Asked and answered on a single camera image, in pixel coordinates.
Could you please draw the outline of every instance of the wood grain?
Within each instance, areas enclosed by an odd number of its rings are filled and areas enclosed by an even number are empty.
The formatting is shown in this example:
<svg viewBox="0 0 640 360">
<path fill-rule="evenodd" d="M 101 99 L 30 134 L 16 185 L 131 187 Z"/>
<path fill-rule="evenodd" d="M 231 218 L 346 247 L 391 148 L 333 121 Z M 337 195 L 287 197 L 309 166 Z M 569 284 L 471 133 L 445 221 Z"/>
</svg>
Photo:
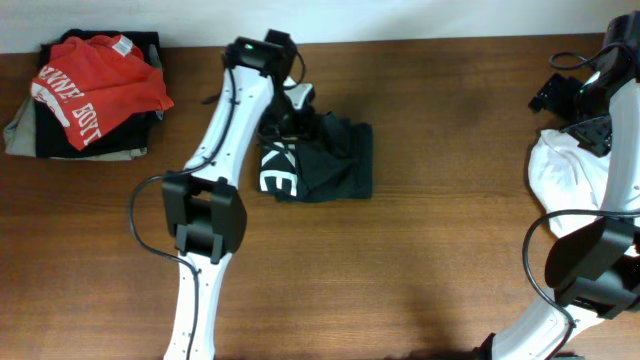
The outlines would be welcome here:
<svg viewBox="0 0 640 360">
<path fill-rule="evenodd" d="M 593 54 L 600 35 L 308 45 L 316 108 L 369 122 L 370 201 L 278 204 L 258 194 L 249 151 L 249 225 L 227 271 L 220 359 L 383 359 L 469 350 L 535 295 L 520 263 L 541 208 L 530 147 L 549 114 L 527 103 L 550 54 Z M 168 345 L 177 266 L 137 247 L 126 206 L 143 178 L 179 169 L 218 92 L 219 48 L 163 53 L 176 103 L 151 152 L 126 163 L 0 155 L 0 358 L 158 359 Z M 0 120 L 27 95 L 34 55 L 0 56 Z M 138 203 L 140 233 L 171 250 L 159 187 Z M 552 237 L 535 236 L 541 274 Z M 635 359 L 640 319 L 624 314 L 569 344 L 589 359 Z"/>
</svg>

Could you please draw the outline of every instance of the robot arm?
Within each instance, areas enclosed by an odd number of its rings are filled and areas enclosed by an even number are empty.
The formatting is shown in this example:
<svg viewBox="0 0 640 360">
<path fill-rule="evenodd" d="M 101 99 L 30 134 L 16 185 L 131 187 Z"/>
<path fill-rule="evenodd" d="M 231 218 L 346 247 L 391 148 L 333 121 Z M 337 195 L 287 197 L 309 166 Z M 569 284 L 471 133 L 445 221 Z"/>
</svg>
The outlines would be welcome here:
<svg viewBox="0 0 640 360">
<path fill-rule="evenodd" d="M 310 84 L 288 78 L 296 53 L 289 35 L 277 31 L 270 31 L 264 42 L 238 38 L 229 45 L 218 106 L 185 166 L 199 170 L 163 180 L 167 223 L 176 238 L 178 258 L 198 270 L 194 281 L 191 271 L 180 266 L 176 317 L 165 360 L 214 358 L 222 279 L 246 228 L 247 215 L 237 192 L 244 156 L 260 123 L 295 126 L 291 124 L 297 112 L 313 96 Z M 197 197 L 201 193 L 209 193 L 209 201 Z M 197 325 L 191 334 L 194 316 Z"/>
<path fill-rule="evenodd" d="M 577 118 L 605 115 L 611 119 L 604 211 L 640 208 L 640 84 L 636 79 L 640 74 L 637 57 L 631 53 L 638 51 L 638 38 L 637 13 L 612 21 L 605 48 L 613 50 L 602 55 L 594 76 L 575 94 L 575 103 L 569 104 L 577 109 Z M 566 104 L 553 105 L 559 105 L 554 106 L 557 109 Z M 545 269 L 550 286 L 545 293 L 574 319 L 568 340 L 622 311 L 640 309 L 639 243 L 635 241 L 639 235 L 632 223 L 601 218 L 556 242 Z M 539 298 L 514 325 L 487 339 L 481 358 L 547 359 L 562 343 L 568 327 L 567 317 Z"/>
</svg>

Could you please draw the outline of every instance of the white label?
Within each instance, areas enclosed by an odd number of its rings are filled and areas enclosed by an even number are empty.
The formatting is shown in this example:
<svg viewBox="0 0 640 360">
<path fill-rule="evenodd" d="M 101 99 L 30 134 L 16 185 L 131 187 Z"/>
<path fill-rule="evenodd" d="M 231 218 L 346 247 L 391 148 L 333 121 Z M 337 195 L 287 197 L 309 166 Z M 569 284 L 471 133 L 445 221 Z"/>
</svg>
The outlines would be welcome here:
<svg viewBox="0 0 640 360">
<path fill-rule="evenodd" d="M 131 52 L 133 43 L 126 36 L 120 35 L 120 41 L 112 46 L 113 50 L 117 51 L 120 55 L 126 56 Z"/>
</svg>

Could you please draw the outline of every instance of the black cable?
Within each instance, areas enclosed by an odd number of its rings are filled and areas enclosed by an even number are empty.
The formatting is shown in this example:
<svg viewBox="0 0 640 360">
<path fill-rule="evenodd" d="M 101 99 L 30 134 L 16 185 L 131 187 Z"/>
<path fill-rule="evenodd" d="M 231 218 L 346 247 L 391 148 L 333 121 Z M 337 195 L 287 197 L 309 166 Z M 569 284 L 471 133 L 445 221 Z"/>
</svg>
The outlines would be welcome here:
<svg viewBox="0 0 640 360">
<path fill-rule="evenodd" d="M 571 51 L 563 51 L 557 54 L 554 54 L 553 56 L 551 56 L 549 58 L 549 63 L 551 64 L 551 67 L 556 68 L 557 64 L 555 63 L 555 59 L 560 58 L 560 57 L 573 57 L 576 59 L 580 59 L 582 62 L 585 62 L 589 59 L 587 59 L 586 57 L 575 53 L 575 52 L 571 52 Z M 589 67 L 591 68 L 591 70 L 595 71 L 596 70 L 596 66 L 594 64 L 589 64 Z"/>
<path fill-rule="evenodd" d="M 558 346 L 556 346 L 553 349 L 551 354 L 547 356 L 546 360 L 552 359 L 560 351 L 560 349 L 562 349 L 562 347 L 569 341 L 569 339 L 571 338 L 571 334 L 573 333 L 573 330 L 576 327 L 576 322 L 573 319 L 573 316 L 571 316 L 571 314 L 565 308 L 563 308 L 561 305 L 556 303 L 555 300 L 549 297 L 549 295 L 547 295 L 542 290 L 540 285 L 538 285 L 538 282 L 533 277 L 533 274 L 531 273 L 531 266 L 529 265 L 529 244 L 531 243 L 531 237 L 533 236 L 533 233 L 538 228 L 538 226 L 542 225 L 545 221 L 548 221 L 552 218 L 555 218 L 558 216 L 564 216 L 564 215 L 590 215 L 590 216 L 613 217 L 613 218 L 635 218 L 635 217 L 640 217 L 640 210 L 631 211 L 631 212 L 603 211 L 603 210 L 578 210 L 578 209 L 553 211 L 539 217 L 536 221 L 533 222 L 533 224 L 531 224 L 531 226 L 529 227 L 529 230 L 527 230 L 527 234 L 524 237 L 524 243 L 522 245 L 522 264 L 524 266 L 524 272 L 527 275 L 527 279 L 529 280 L 529 283 L 531 283 L 531 286 L 533 286 L 533 289 L 538 293 L 538 295 L 540 295 L 540 297 L 544 301 L 546 301 L 549 305 L 551 305 L 554 309 L 562 313 L 562 315 L 564 315 L 567 318 L 567 322 L 569 324 L 569 327 L 567 328 L 567 331 L 565 332 L 562 340 L 560 341 Z"/>
<path fill-rule="evenodd" d="M 194 290 L 195 290 L 195 297 L 194 297 L 194 304 L 193 304 L 193 325 L 191 327 L 191 334 L 189 335 L 189 345 L 187 346 L 187 358 L 186 360 L 189 360 L 190 356 L 191 356 L 191 347 L 193 346 L 193 338 L 195 336 L 196 333 L 196 328 L 198 326 L 198 307 L 199 307 L 199 281 L 198 281 L 198 273 L 200 272 L 199 269 L 196 269 L 193 265 L 189 264 L 188 262 L 184 261 L 183 259 L 180 259 L 177 256 L 171 255 L 171 254 L 167 254 L 163 251 L 160 251 L 158 249 L 154 249 L 151 246 L 145 244 L 142 239 L 140 238 L 140 235 L 138 235 L 138 231 L 136 230 L 136 225 L 135 225 L 135 221 L 134 221 L 134 209 L 135 209 L 135 202 L 136 202 L 136 198 L 138 197 L 138 195 L 140 194 L 140 192 L 149 184 L 156 182 L 158 180 L 162 180 L 162 179 L 166 179 L 169 177 L 175 177 L 175 176 L 184 176 L 184 175 L 188 175 L 188 174 L 192 174 L 196 171 L 202 170 L 205 167 L 209 166 L 211 164 L 211 162 L 213 161 L 213 159 L 215 159 L 216 155 L 218 155 L 218 152 L 220 152 L 220 148 L 222 148 L 222 144 L 224 143 L 225 139 L 227 138 L 227 134 L 229 133 L 229 128 L 231 127 L 231 122 L 233 120 L 233 115 L 235 113 L 235 108 L 236 108 L 236 81 L 235 81 L 235 77 L 233 75 L 233 71 L 227 67 L 227 70 L 229 71 L 229 80 L 231 81 L 231 109 L 229 110 L 229 116 L 227 118 L 227 122 L 225 124 L 225 127 L 222 131 L 222 137 L 220 138 L 220 141 L 218 141 L 218 144 L 216 144 L 215 149 L 213 150 L 213 152 L 211 153 L 211 155 L 209 155 L 206 158 L 203 158 L 203 162 L 202 164 L 193 167 L 193 168 L 189 168 L 189 169 L 185 169 L 182 171 L 178 171 L 178 172 L 167 172 L 166 174 L 162 174 L 162 175 L 155 175 L 155 176 L 151 176 L 147 179 L 145 179 L 144 181 L 142 181 L 140 184 L 138 184 L 138 186 L 136 186 L 133 189 L 133 192 L 131 193 L 131 198 L 129 200 L 129 229 L 131 230 L 131 234 L 133 235 L 133 238 L 136 240 L 136 242 L 145 250 L 149 251 L 152 254 L 158 255 L 160 257 L 163 257 L 167 260 L 171 260 L 171 261 L 175 261 L 179 264 L 182 264 L 184 266 L 186 266 L 189 271 L 191 271 L 191 275 L 193 275 L 193 285 L 194 285 Z"/>
<path fill-rule="evenodd" d="M 302 84 L 302 81 L 304 80 L 304 76 L 307 74 L 307 65 L 305 65 L 304 59 L 302 58 L 302 55 L 300 55 L 300 52 L 298 50 L 296 50 L 296 56 L 298 57 L 298 59 L 300 59 L 300 65 L 302 66 L 302 71 L 300 72 L 300 79 L 298 79 L 298 82 L 296 82 L 295 85 L 284 86 L 285 90 L 295 89 L 298 85 Z"/>
<path fill-rule="evenodd" d="M 627 55 L 629 55 L 629 57 L 631 58 L 631 62 L 633 63 L 636 76 L 640 75 L 640 65 L 638 64 L 638 58 L 636 57 L 636 54 L 633 52 L 633 50 L 631 50 L 627 45 L 623 43 L 611 43 L 609 45 L 606 45 L 605 47 L 602 48 L 602 50 L 598 51 L 598 53 L 596 53 L 594 56 L 588 59 L 584 59 L 582 56 L 572 52 L 565 51 L 565 52 L 557 53 L 557 54 L 551 55 L 551 57 L 549 58 L 549 64 L 551 65 L 552 68 L 557 70 L 578 70 L 585 66 L 591 66 L 593 63 L 598 61 L 598 59 L 600 59 L 604 55 L 607 55 L 613 49 L 621 49 L 625 53 L 627 53 Z M 566 56 L 578 57 L 582 59 L 582 62 L 579 62 L 574 65 L 558 65 L 556 63 L 557 58 L 566 57 Z"/>
</svg>

